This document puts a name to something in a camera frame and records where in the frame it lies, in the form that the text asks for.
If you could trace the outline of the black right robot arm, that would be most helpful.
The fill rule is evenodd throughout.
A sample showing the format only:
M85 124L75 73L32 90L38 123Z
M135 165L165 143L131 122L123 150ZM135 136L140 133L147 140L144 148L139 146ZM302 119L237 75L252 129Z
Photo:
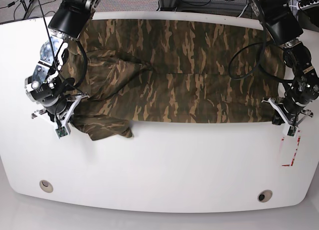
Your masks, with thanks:
M58 138L71 130L69 120L80 101L88 97L79 86L87 73L88 59L80 37L92 19L101 0L62 0L50 23L45 24L48 41L40 49L40 58L32 76L25 79L24 89L28 98L43 108L35 110L32 118L44 118L53 126ZM68 59L68 44L74 41L83 56L83 70L79 80L64 78L60 73Z

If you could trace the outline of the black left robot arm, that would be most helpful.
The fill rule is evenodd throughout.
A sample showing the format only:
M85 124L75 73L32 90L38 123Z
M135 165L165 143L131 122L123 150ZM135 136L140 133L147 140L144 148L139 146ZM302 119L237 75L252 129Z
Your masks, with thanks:
M252 7L263 28L268 31L271 44L283 49L286 65L292 69L291 84L283 82L284 97L278 101L269 98L267 102L275 109L272 123L284 125L283 133L295 137L304 117L312 116L305 107L319 96L319 77L312 65L311 54L298 39L303 34L290 7L290 0L252 0Z

